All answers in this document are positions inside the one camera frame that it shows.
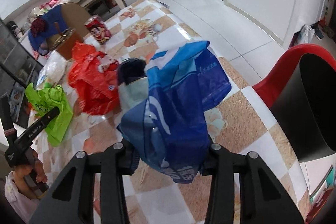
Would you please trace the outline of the pink left sleeve forearm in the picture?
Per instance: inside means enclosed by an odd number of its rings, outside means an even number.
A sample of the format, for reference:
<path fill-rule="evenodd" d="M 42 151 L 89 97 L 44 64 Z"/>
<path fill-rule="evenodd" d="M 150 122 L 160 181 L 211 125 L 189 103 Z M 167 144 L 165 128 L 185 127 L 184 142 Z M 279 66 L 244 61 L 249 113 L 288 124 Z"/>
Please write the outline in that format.
<path fill-rule="evenodd" d="M 40 200 L 36 198 L 31 200 L 19 192 L 14 181 L 13 171 L 6 176 L 5 197 L 17 215 L 19 215 L 25 223 L 29 223 Z"/>

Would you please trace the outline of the person's left hand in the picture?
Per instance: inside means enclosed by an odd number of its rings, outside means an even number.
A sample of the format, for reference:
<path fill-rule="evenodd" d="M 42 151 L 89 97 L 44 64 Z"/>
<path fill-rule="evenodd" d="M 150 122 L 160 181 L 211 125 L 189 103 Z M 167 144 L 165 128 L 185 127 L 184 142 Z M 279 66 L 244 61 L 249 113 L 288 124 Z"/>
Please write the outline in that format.
<path fill-rule="evenodd" d="M 36 181 L 47 183 L 47 176 L 43 169 L 43 163 L 38 159 L 38 153 L 33 149 L 32 153 L 35 159 L 35 165 L 32 167 L 31 165 L 19 165 L 14 167 L 13 176 L 14 182 L 17 186 L 19 192 L 26 196 L 29 199 L 36 199 L 37 196 L 35 193 L 30 189 L 25 181 L 25 177 L 29 176 L 32 170 L 34 169 L 37 173 Z"/>

